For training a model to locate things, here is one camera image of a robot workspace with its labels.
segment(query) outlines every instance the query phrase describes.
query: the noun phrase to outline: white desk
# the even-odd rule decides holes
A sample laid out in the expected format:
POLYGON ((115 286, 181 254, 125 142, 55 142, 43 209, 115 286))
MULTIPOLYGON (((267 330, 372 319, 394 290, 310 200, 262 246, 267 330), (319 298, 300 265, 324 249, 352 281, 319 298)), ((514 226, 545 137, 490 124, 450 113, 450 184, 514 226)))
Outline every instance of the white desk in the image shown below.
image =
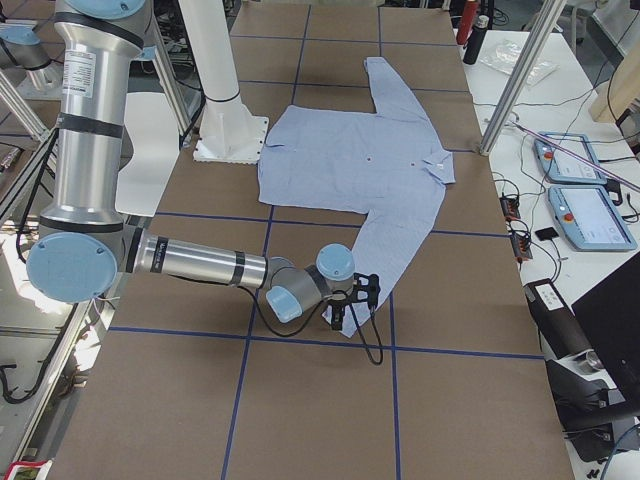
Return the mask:
MULTIPOLYGON (((528 33, 525 32, 487 32, 479 58, 482 58, 486 54, 485 52, 495 48, 504 39, 523 46, 527 35, 528 33)), ((560 34, 551 35, 540 59, 555 62, 559 67, 537 85, 525 87, 518 99, 518 103, 557 104, 575 98, 592 88, 587 76, 560 34)), ((496 104, 498 102, 506 85, 507 75, 484 65, 479 60, 475 65, 465 65, 465 73, 475 104, 496 104)), ((587 134, 592 141, 620 139, 621 135, 614 125, 596 123, 591 120, 589 107, 596 98, 595 92, 562 106, 517 106, 513 111, 520 117, 519 123, 531 130, 565 132, 587 97, 588 100, 582 106, 580 115, 571 127, 570 132, 587 134)), ((480 127, 484 131, 486 128, 485 119, 491 117, 494 108, 479 105, 476 105, 475 108, 480 127)), ((534 158, 533 139, 527 137, 524 139, 524 144, 522 142, 523 133, 515 128, 505 128, 491 152, 491 168, 494 172, 498 172, 516 183, 521 193, 538 193, 540 186, 520 171, 521 147, 524 171, 538 179, 543 177, 544 172, 534 158)), ((614 144, 594 144, 593 148, 596 155, 601 159, 632 156, 629 147, 624 141, 614 144)), ((636 184, 640 182, 640 165, 635 159, 613 162, 603 166, 636 184)), ((500 194, 503 190, 503 182, 498 182, 496 189, 500 194)), ((515 193, 515 189, 509 185, 504 186, 504 191, 505 193, 515 193)), ((627 192, 629 190, 622 187, 623 196, 627 192)), ((640 206, 640 195, 632 193, 631 201, 634 206, 640 206)), ((534 196, 527 195, 520 199, 521 216, 531 231, 551 226, 560 231, 553 219, 553 213, 546 194, 540 197, 538 205, 533 210, 535 203, 536 197, 534 196)), ((624 206, 620 207, 620 211, 623 214, 633 213, 626 204, 626 200, 624 206)), ((630 225, 629 230, 636 240, 640 238, 640 224, 630 225)), ((555 242, 561 257, 566 257, 566 260, 562 262, 562 272, 555 285, 569 305, 637 253, 637 250, 625 253, 577 252, 564 239, 562 234, 555 242)), ((555 256, 555 250, 549 244, 550 242, 536 241, 536 243, 543 244, 542 246, 555 256)), ((550 278, 553 275, 554 267, 551 259, 536 247, 532 247, 532 249, 534 259, 524 262, 520 272, 523 284, 542 278, 550 278)), ((592 468, 599 468, 602 471, 602 465, 597 465, 595 462, 592 464, 581 462, 573 447, 569 444, 568 449, 576 478, 585 478, 585 475, 592 468)), ((640 452, 629 452, 616 456, 607 473, 607 480, 631 480, 638 478, 639 474, 640 452)))

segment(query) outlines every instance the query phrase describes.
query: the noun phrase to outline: red cylinder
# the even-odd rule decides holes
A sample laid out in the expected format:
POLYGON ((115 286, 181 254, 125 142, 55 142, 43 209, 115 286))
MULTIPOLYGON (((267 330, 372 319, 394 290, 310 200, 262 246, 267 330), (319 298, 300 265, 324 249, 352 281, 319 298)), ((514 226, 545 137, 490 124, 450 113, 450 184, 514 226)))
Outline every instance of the red cylinder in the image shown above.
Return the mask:
POLYGON ((476 11, 478 10, 478 5, 478 0, 467 0, 467 3, 464 5, 462 19, 460 19, 460 23, 458 24, 458 35, 456 35, 456 42, 458 45, 464 45, 467 43, 469 32, 471 32, 471 27, 473 27, 473 19, 475 18, 476 11))

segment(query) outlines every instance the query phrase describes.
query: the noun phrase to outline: light blue cloth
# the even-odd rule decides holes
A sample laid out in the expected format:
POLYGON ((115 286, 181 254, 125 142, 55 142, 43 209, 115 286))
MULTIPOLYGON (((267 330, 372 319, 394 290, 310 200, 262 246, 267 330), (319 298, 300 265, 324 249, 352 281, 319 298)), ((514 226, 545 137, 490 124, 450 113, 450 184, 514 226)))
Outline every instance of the light blue cloth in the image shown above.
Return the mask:
MULTIPOLYGON (((367 214, 353 255, 357 272, 380 276, 381 305, 455 180, 451 153, 400 75, 381 57, 365 68, 378 113, 289 106, 267 137, 258 178, 264 203, 367 214)), ((356 314, 364 323, 366 304, 356 314)), ((348 314, 343 333, 354 332, 348 314)))

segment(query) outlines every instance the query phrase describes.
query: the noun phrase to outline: black spray can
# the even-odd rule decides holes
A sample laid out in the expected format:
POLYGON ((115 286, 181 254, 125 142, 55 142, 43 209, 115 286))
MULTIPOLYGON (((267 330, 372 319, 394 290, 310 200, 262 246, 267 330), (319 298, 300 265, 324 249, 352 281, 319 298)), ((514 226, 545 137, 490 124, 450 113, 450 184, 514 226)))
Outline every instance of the black spray can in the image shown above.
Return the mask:
POLYGON ((476 60, 478 60, 478 54, 482 48, 482 42, 484 41, 484 36, 487 33, 488 25, 489 17, 486 15, 480 15, 478 20, 476 20, 476 24, 473 26, 471 31, 471 36, 469 36, 469 40, 467 41, 467 49, 464 53, 464 58, 462 59, 462 61, 467 65, 473 65, 476 63, 476 60))

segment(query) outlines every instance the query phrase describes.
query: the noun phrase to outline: clear plastic wrapper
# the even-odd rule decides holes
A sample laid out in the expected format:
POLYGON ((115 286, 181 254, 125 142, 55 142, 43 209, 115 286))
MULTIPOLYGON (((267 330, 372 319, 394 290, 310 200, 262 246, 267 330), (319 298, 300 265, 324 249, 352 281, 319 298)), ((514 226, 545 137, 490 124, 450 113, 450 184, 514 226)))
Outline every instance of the clear plastic wrapper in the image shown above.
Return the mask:
MULTIPOLYGON (((502 43, 499 43, 494 48, 490 49, 486 55, 482 56, 480 58, 480 62, 498 70, 499 72, 511 75, 521 52, 522 47, 508 40, 503 40, 502 43)), ((538 61, 527 77, 527 85, 534 86, 538 84, 543 78, 557 68, 558 64, 556 63, 547 60, 538 61)))

